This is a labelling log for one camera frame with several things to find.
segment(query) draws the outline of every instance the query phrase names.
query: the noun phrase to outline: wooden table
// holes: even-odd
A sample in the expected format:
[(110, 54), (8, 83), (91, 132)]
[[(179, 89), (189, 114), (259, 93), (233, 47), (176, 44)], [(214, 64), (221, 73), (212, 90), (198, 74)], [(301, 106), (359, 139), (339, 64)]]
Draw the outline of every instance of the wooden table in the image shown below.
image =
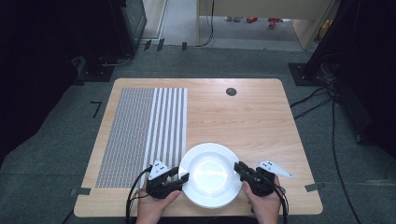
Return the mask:
[[(78, 195), (78, 217), (124, 217), (129, 189), (96, 189), (102, 158), (123, 88), (188, 88), (187, 149), (213, 142), (232, 150), (240, 161), (256, 167), (271, 160), (293, 174), (279, 177), (287, 193), (291, 215), (319, 214), (317, 191), (307, 192), (314, 179), (306, 159), (282, 83), (278, 79), (167, 79), (121, 78), (110, 94), (82, 187), (91, 195)], [(235, 88), (237, 94), (226, 94)], [(136, 205), (132, 216), (136, 216)], [(165, 217), (251, 216), (241, 190), (227, 206), (204, 209), (181, 194), (163, 214)]]
[[(213, 16), (292, 19), (303, 49), (308, 49), (335, 0), (216, 0)], [(200, 45), (200, 16), (212, 15), (213, 0), (197, 0), (196, 42)]]

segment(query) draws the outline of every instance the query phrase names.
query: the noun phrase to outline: white triangular marker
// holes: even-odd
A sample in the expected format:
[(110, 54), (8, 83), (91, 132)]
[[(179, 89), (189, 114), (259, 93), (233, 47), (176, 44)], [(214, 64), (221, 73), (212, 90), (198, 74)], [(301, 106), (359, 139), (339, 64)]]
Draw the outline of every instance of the white triangular marker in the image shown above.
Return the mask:
[(148, 179), (152, 180), (160, 175), (165, 174), (168, 171), (170, 171), (170, 169), (164, 163), (162, 163), (161, 161), (155, 161), (154, 165), (152, 166), (151, 172), (149, 173)]
[(268, 171), (269, 173), (275, 174), (275, 175), (283, 175), (288, 178), (292, 178), (293, 175), (289, 174), (286, 172), (284, 169), (282, 169), (280, 166), (276, 165), (273, 161), (259, 161), (257, 163), (259, 167), (262, 169)]

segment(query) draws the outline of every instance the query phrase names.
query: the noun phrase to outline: red object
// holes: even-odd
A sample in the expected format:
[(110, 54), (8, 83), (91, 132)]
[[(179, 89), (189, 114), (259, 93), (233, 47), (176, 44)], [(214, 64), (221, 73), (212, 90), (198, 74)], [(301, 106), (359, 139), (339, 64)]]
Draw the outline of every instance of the red object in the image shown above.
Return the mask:
[(270, 24), (268, 25), (268, 27), (270, 29), (274, 29), (274, 27), (276, 26), (276, 23), (280, 21), (280, 19), (275, 19), (275, 18), (270, 18), (268, 19), (268, 21), (270, 22)]
[(257, 21), (258, 19), (258, 17), (247, 17), (247, 23), (252, 23), (254, 21)]

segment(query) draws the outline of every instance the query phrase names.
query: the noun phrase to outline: plate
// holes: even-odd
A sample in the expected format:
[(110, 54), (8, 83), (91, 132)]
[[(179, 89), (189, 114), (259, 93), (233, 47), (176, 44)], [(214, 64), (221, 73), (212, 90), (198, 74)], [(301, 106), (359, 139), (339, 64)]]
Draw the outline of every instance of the plate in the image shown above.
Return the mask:
[(204, 143), (190, 149), (178, 167), (178, 177), (190, 173), (183, 185), (186, 196), (204, 208), (220, 208), (230, 203), (241, 189), (233, 165), (239, 162), (225, 146)]

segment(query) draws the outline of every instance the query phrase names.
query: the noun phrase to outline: striped placemat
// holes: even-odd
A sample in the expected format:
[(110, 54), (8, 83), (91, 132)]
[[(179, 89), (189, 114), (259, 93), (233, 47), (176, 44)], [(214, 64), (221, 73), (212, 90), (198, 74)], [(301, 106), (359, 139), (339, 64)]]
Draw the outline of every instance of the striped placemat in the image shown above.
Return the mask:
[(96, 187), (130, 188), (155, 160), (178, 166), (186, 124), (186, 88), (122, 89)]

